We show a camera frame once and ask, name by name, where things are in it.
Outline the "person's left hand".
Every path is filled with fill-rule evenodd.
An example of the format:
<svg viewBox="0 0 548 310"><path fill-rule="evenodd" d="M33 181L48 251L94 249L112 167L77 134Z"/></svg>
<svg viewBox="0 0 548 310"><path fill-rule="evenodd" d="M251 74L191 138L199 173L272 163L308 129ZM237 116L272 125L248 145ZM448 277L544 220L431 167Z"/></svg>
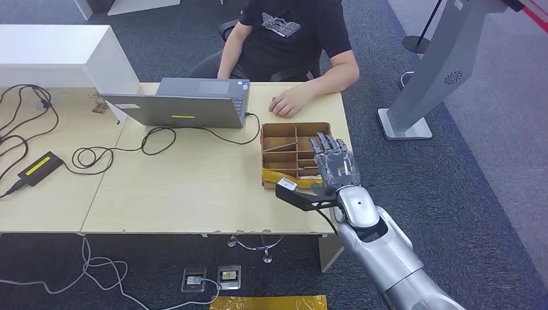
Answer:
<svg viewBox="0 0 548 310"><path fill-rule="evenodd" d="M269 111L274 115L290 118L296 115L312 98L313 92L307 85L297 85L275 96L271 100Z"/></svg>

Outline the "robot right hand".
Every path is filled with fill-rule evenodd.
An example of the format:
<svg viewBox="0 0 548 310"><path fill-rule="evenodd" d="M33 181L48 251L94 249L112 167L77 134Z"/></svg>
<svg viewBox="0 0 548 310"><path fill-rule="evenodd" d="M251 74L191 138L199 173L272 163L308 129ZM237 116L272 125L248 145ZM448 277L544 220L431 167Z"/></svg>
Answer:
<svg viewBox="0 0 548 310"><path fill-rule="evenodd" d="M310 138L314 160L322 178L321 184L312 183L317 196L333 196L347 186L360 186L361 175L356 167L352 151L341 139L317 132L318 138Z"/></svg>

